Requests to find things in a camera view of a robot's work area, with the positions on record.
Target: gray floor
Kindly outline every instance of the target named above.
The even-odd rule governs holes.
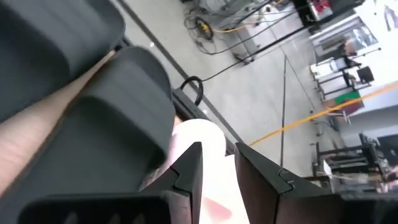
[[[189,75],[206,78],[235,62],[230,52],[210,56],[197,50],[183,26],[183,12],[187,7],[179,0],[126,1]],[[156,54],[167,69],[172,85],[178,87],[183,78],[156,46],[152,46],[151,41],[132,20],[126,18],[126,22],[127,36],[134,44],[144,46]],[[256,33],[268,25],[267,22],[262,23],[252,31]],[[298,16],[291,15],[256,37],[256,41],[261,45],[267,45],[300,26]],[[285,123],[290,124],[305,118],[310,115],[311,110],[322,110],[319,96],[314,90],[308,72],[308,65],[315,60],[308,37],[309,34],[304,31],[261,53],[255,62],[247,66],[235,66],[205,82],[205,95],[245,143],[250,144],[265,134],[281,128],[285,55],[288,58]],[[217,42],[217,46],[218,50],[225,48],[222,42]],[[192,89],[186,88],[185,91],[194,99]],[[200,108],[224,129],[225,135],[232,142],[236,141],[206,104],[202,103]],[[318,129],[324,129],[325,132],[320,138],[316,137]],[[284,138],[284,167],[298,175],[311,175],[311,161],[315,152],[315,146],[311,144],[320,141],[323,150],[332,149],[332,139],[338,145],[341,144],[338,133],[326,126],[316,126],[311,122],[287,130]],[[255,145],[254,149],[279,163],[280,134],[263,140]]]

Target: concrete floor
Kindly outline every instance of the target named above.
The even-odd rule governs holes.
[[[187,10],[187,6],[179,0],[126,1],[189,75],[206,78],[235,63],[229,51],[210,56],[197,50],[183,26],[183,12]],[[278,16],[282,17],[282,15],[273,15],[266,19],[273,20]],[[164,64],[172,85],[175,88],[179,87],[183,82],[180,74],[155,46],[151,47],[151,41],[131,19],[126,17],[126,22],[127,36],[134,44],[150,49]],[[252,31],[256,33],[269,24],[264,22]],[[262,46],[267,45],[300,26],[300,19],[293,14],[257,36],[256,42]],[[207,98],[246,144],[281,128],[285,55],[288,58],[285,124],[309,116],[311,110],[322,110],[320,97],[314,90],[315,85],[308,71],[308,65],[315,60],[308,37],[309,33],[304,31],[259,54],[255,62],[246,66],[237,65],[204,83]],[[226,47],[222,42],[216,44],[218,50]],[[186,88],[185,92],[194,99],[192,89]],[[232,142],[236,142],[206,104],[202,103],[200,108],[207,111],[209,118],[220,125]],[[319,141],[322,150],[332,149],[332,140],[341,145],[339,133],[321,125],[321,128],[325,129],[325,134],[318,138],[317,128],[319,127],[309,122],[285,132],[283,158],[285,168],[301,176],[311,175],[311,162],[315,152],[315,146],[311,144]],[[279,163],[280,134],[265,139],[255,145],[254,149]]]

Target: yellow cable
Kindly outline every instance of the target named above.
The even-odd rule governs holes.
[[[398,87],[398,82],[395,82],[395,83],[393,83],[393,84],[390,84],[390,85],[388,85],[388,86],[386,86],[386,87],[384,87],[384,88],[382,88],[382,89],[380,89],[380,90],[377,90],[377,91],[375,91],[375,92],[373,92],[373,93],[370,93],[370,94],[368,94],[368,95],[365,95],[365,96],[363,96],[363,97],[360,97],[360,98],[357,98],[357,99],[353,99],[353,100],[347,101],[347,102],[345,102],[345,103],[342,103],[342,104],[340,104],[340,105],[336,105],[336,106],[334,106],[334,107],[332,107],[332,108],[329,108],[329,109],[324,110],[324,111],[322,111],[322,112],[319,112],[319,113],[317,113],[317,114],[311,115],[311,116],[309,116],[309,117],[307,117],[307,118],[298,120],[298,121],[296,121],[296,122],[294,122],[294,123],[292,123],[292,124],[289,124],[289,125],[287,125],[287,126],[284,126],[283,128],[280,128],[280,129],[278,129],[278,130],[276,130],[276,131],[273,131],[273,132],[271,132],[271,133],[269,133],[269,134],[263,136],[262,138],[260,138],[260,139],[258,139],[258,140],[255,140],[254,142],[252,142],[252,143],[250,144],[250,146],[254,146],[254,145],[260,143],[261,141],[263,141],[264,139],[269,138],[269,137],[271,137],[271,136],[273,136],[273,135],[275,135],[275,134],[278,134],[278,133],[280,133],[280,132],[282,132],[282,131],[285,131],[285,130],[287,130],[287,129],[289,129],[289,128],[293,128],[293,127],[295,127],[295,126],[297,126],[297,125],[299,125],[299,124],[302,124],[302,123],[305,123],[305,122],[310,121],[310,120],[312,120],[312,119],[315,119],[315,118],[318,118],[318,117],[320,117],[320,116],[326,115],[326,114],[328,114],[329,112],[332,112],[332,111],[334,111],[334,110],[338,110],[338,109],[341,109],[341,108],[343,108],[343,107],[345,107],[345,106],[352,105],[353,103],[356,103],[356,102],[359,102],[359,101],[362,101],[362,100],[365,100],[365,99],[368,99],[368,98],[377,96],[377,95],[379,95],[379,94],[381,94],[381,93],[385,93],[385,92],[390,91],[390,90],[392,90],[392,89],[394,89],[394,88],[397,88],[397,87]]]
[[[273,5],[272,5],[272,7],[276,7],[277,5],[279,5],[280,3],[282,3],[284,0],[279,0],[278,2],[275,2]],[[248,25],[254,25],[254,24],[256,24],[255,22],[250,22],[250,23],[246,23],[245,25],[243,25],[243,26],[240,26],[240,27],[237,27],[237,28],[234,28],[234,29],[230,29],[230,30],[218,30],[218,29],[213,29],[213,31],[214,32],[218,32],[218,33],[230,33],[230,32],[234,32],[234,31],[237,31],[237,30],[240,30],[240,29],[243,29],[243,28],[245,28],[245,27],[247,27]]]

